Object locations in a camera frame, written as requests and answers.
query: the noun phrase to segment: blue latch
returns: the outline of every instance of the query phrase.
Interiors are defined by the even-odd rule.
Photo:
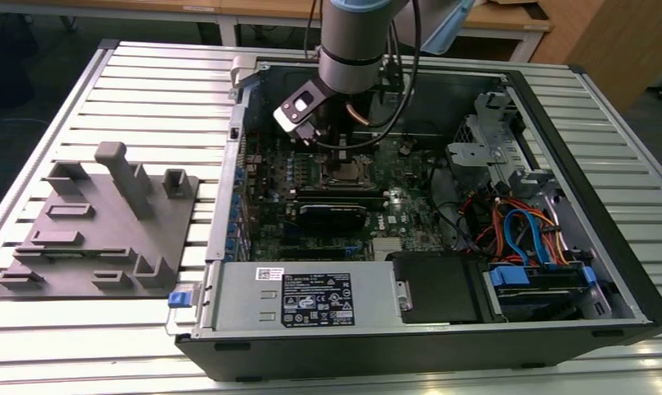
[[[592,285],[596,283],[596,273],[593,273],[593,269],[591,269],[588,266],[584,266],[581,269],[581,272],[584,273],[584,280],[588,285]]]
[[[523,266],[499,266],[488,271],[493,286],[525,286],[529,284]]]
[[[190,292],[170,292],[166,297],[166,305],[170,309],[190,307]]]

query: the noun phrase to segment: white sticker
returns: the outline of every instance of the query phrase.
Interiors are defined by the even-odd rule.
[[[204,11],[213,12],[213,7],[182,6],[184,11]]]
[[[282,267],[258,267],[254,270],[254,280],[260,281],[281,281],[282,275]]]
[[[524,25],[523,26],[524,30],[548,30],[548,26],[539,26],[539,25]]]

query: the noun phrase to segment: slotted aluminum surface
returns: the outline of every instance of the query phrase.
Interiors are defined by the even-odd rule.
[[[178,281],[201,279],[232,108],[228,72],[232,57],[241,53],[301,56],[294,51],[128,42],[114,50],[100,49],[48,130],[45,155],[34,154],[40,160],[33,174],[25,173],[24,192],[18,180],[0,207],[0,271],[10,263],[10,246],[25,238],[49,194],[40,181],[49,163],[86,160],[89,172],[104,172],[92,161],[93,150],[97,142],[116,140],[128,144],[126,158],[144,162],[148,174],[161,174],[174,165],[204,183]],[[662,293],[659,165],[605,109],[600,95],[592,93],[595,88],[560,66],[445,59],[424,59],[423,63],[521,71]],[[528,134],[527,141],[545,167]],[[193,320],[192,309],[168,310],[164,300],[0,301],[0,394],[205,390],[523,394],[589,393],[597,388],[662,395],[662,336],[633,346],[592,351],[547,369],[214,383],[173,346],[173,334],[186,332]]]

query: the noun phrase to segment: power supply label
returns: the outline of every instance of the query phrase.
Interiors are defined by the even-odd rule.
[[[349,273],[281,276],[281,325],[286,328],[355,325]]]

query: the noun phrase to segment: metal bracket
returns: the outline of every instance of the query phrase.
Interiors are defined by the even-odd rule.
[[[256,56],[238,55],[232,58],[230,65],[230,84],[233,88],[244,86],[244,79],[254,74]]]
[[[516,170],[508,176],[508,185],[516,198],[531,198],[540,190],[541,184],[553,177],[549,170]]]
[[[336,94],[320,78],[313,77],[281,102],[272,116],[290,138],[298,138],[306,145],[316,141],[320,132],[308,124],[308,119],[314,109]]]
[[[475,142],[453,142],[448,144],[451,160],[460,166],[487,166],[505,163],[504,155],[497,150],[491,151],[484,144]]]
[[[411,311],[413,304],[407,281],[396,281],[396,301],[399,302],[400,311]]]

